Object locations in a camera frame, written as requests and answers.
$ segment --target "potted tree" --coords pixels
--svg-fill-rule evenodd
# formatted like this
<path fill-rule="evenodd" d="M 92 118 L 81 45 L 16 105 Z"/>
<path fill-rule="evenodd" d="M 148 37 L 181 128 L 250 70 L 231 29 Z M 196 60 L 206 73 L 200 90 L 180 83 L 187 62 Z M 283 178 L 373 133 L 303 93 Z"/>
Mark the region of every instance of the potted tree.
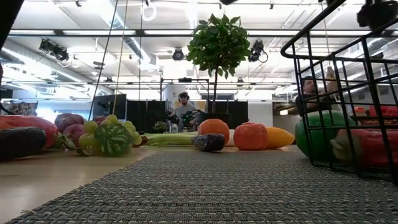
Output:
<path fill-rule="evenodd" d="M 216 112 L 216 93 L 218 76 L 234 76 L 235 68 L 251 54 L 248 33 L 241 27 L 240 17 L 231 20 L 224 15 L 222 19 L 213 14 L 208 21 L 199 21 L 193 31 L 193 39 L 188 45 L 187 60 L 199 65 L 199 70 L 214 74 L 213 107 L 211 114 L 198 114 L 197 121 L 218 118 L 228 124 L 229 114 Z"/>

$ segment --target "black wire basket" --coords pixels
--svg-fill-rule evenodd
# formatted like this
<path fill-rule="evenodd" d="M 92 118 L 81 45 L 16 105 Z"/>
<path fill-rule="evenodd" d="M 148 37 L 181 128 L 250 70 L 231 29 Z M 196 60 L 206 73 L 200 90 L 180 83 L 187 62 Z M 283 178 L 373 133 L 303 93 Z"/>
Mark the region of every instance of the black wire basket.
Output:
<path fill-rule="evenodd" d="M 398 186 L 398 145 L 395 144 L 396 133 L 398 136 L 398 115 L 385 114 L 383 109 L 386 106 L 398 108 L 398 99 L 395 93 L 394 85 L 398 84 L 398 73 L 390 71 L 398 65 L 398 60 L 383 59 L 375 57 L 369 53 L 368 43 L 375 38 L 389 38 L 384 30 L 398 23 L 398 19 L 390 21 L 388 24 L 378 28 L 377 30 L 364 35 L 350 44 L 331 52 L 325 56 L 313 55 L 312 39 L 310 31 L 319 24 L 327 15 L 340 6 L 344 0 L 333 1 L 324 11 L 322 11 L 313 21 L 304 27 L 295 37 L 290 39 L 282 48 L 281 54 L 284 57 L 294 60 L 295 77 L 297 79 L 298 97 L 301 99 L 301 107 L 307 110 L 308 102 L 316 102 L 318 105 L 328 105 L 328 110 L 319 110 L 312 113 L 304 111 L 301 125 L 303 128 L 304 143 L 306 152 L 312 165 L 320 167 L 329 167 L 337 172 L 353 172 L 358 177 L 367 179 L 381 179 L 393 182 Z M 308 45 L 308 54 L 298 54 L 299 39 L 306 38 Z M 363 57 L 347 57 L 346 52 L 353 46 L 360 46 L 363 49 Z M 300 63 L 309 62 L 309 66 L 302 68 Z M 325 63 L 329 63 L 335 73 L 335 82 L 337 89 L 333 91 L 327 90 L 326 82 L 333 82 L 332 79 L 325 78 Z M 347 77 L 347 65 L 355 64 L 363 69 L 366 76 L 365 80 L 352 80 Z M 304 82 L 304 76 L 308 73 L 310 79 L 313 80 L 315 86 L 315 96 L 302 98 L 303 88 L 301 83 Z M 318 91 L 318 87 L 323 83 L 325 91 Z M 389 88 L 394 99 L 394 103 L 384 103 L 380 100 L 380 86 Z M 363 102 L 353 98 L 353 92 L 359 89 L 369 90 L 371 101 Z M 335 96 L 339 100 L 330 100 Z M 341 116 L 336 119 L 331 105 L 338 105 Z M 356 112 L 356 106 L 368 106 L 374 108 L 374 114 L 366 115 L 368 120 L 373 123 L 363 122 L 362 114 Z M 311 122 L 313 114 L 318 116 L 318 122 Z M 335 144 L 337 136 L 341 137 L 344 144 Z"/>

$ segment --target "plant pot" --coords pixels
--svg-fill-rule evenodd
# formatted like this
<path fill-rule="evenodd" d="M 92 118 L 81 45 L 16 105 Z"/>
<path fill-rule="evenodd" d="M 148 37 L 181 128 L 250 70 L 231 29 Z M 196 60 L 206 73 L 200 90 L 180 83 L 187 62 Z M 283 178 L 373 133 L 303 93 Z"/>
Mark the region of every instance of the plant pot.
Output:
<path fill-rule="evenodd" d="M 227 113 L 211 113 L 211 114 L 203 113 L 203 114 L 197 114 L 196 119 L 198 126 L 200 123 L 206 121 L 207 119 L 220 119 L 229 126 L 229 122 L 231 121 L 231 115 Z"/>

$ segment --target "tree trunk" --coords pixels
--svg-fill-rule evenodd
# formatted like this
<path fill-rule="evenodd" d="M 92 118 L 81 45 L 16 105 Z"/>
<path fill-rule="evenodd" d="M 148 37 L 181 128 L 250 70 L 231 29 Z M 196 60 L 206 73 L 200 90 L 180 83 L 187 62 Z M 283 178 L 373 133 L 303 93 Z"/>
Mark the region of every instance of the tree trunk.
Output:
<path fill-rule="evenodd" d="M 214 80 L 214 93 L 213 93 L 213 108 L 211 109 L 211 113 L 216 112 L 216 98 L 217 98 L 217 78 L 218 78 L 218 67 L 216 67 L 215 73 L 215 80 Z"/>

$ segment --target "toy watermelon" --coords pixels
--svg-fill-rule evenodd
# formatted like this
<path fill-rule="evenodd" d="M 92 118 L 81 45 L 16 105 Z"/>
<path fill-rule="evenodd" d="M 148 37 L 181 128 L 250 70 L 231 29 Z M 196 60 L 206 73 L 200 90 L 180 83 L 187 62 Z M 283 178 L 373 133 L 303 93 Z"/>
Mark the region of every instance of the toy watermelon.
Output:
<path fill-rule="evenodd" d="M 333 117 L 334 125 L 331 121 L 331 116 L 329 111 L 322 111 L 323 122 L 325 126 L 345 126 L 343 113 L 340 111 L 331 111 L 331 116 Z M 297 147 L 309 158 L 310 151 L 307 144 L 307 139 L 305 137 L 304 131 L 304 118 L 302 118 L 295 127 L 295 139 Z M 355 122 L 348 118 L 350 125 L 355 125 Z M 308 113 L 308 123 L 310 126 L 321 127 L 321 121 L 319 112 Z M 323 130 L 311 130 L 311 140 L 312 140 L 312 157 L 316 161 L 334 161 L 336 158 L 332 154 L 332 147 L 330 145 L 330 140 L 334 139 L 338 133 L 337 129 L 327 129 L 326 130 L 326 140 L 323 135 Z"/>

